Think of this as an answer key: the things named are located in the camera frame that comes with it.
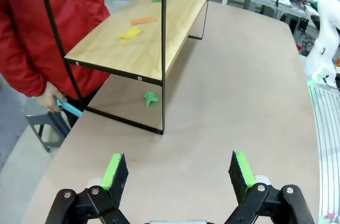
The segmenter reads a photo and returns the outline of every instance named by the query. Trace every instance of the wooden shelf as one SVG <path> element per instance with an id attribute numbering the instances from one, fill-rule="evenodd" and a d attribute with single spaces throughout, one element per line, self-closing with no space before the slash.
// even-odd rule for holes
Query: wooden shelf
<path id="1" fill-rule="evenodd" d="M 166 75 L 206 1 L 167 0 Z M 161 5 L 151 0 L 133 0 L 90 32 L 65 58 L 87 67 L 100 69 L 99 66 L 162 80 Z M 131 20 L 149 16 L 154 17 L 154 23 L 138 25 L 141 33 L 135 38 L 119 38 L 133 27 Z"/>

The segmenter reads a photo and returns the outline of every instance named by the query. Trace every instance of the black pants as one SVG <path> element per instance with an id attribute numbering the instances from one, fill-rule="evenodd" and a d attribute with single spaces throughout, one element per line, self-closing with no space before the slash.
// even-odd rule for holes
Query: black pants
<path id="1" fill-rule="evenodd" d="M 95 94 L 97 93 L 98 90 L 95 90 L 94 92 L 92 92 L 90 95 L 88 95 L 87 97 L 83 98 L 83 105 L 84 107 L 86 107 L 92 100 L 92 98 L 94 98 Z M 78 110 L 84 111 L 84 109 L 81 108 L 80 106 L 80 100 L 75 100 L 73 98 L 70 98 L 69 96 L 67 97 L 67 102 L 70 105 L 73 105 L 75 108 L 77 108 Z M 70 123 L 70 126 L 73 127 L 73 125 L 77 122 L 78 117 L 72 113 L 70 113 L 67 110 L 63 110 L 67 116 L 67 120 Z"/>

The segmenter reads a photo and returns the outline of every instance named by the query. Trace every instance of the red jacket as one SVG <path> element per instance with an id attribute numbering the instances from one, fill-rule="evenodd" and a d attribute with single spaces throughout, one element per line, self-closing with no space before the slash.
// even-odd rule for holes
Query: red jacket
<path id="1" fill-rule="evenodd" d="M 50 0 L 65 52 L 109 16 L 104 0 Z M 72 65 L 85 97 L 108 74 Z M 0 0 L 0 73 L 28 97 L 44 93 L 46 81 L 77 99 L 52 33 L 43 0 Z"/>

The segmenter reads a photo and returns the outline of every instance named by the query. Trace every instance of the human hand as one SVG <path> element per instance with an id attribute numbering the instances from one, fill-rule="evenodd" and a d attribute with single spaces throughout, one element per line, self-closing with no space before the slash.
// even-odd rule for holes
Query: human hand
<path id="1" fill-rule="evenodd" d="M 56 98 L 62 102 L 67 102 L 66 97 L 56 88 L 56 86 L 47 82 L 45 92 L 41 96 L 36 97 L 36 100 L 42 107 L 47 108 L 53 113 L 58 113 L 62 109 L 57 105 Z"/>

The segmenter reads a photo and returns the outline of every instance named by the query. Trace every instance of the jacket sleeve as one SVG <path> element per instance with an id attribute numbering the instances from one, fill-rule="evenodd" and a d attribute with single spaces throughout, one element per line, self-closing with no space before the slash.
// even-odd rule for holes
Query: jacket sleeve
<path id="1" fill-rule="evenodd" d="M 34 70 L 14 31 L 9 0 L 0 0 L 0 73 L 27 97 L 44 93 L 46 80 Z"/>

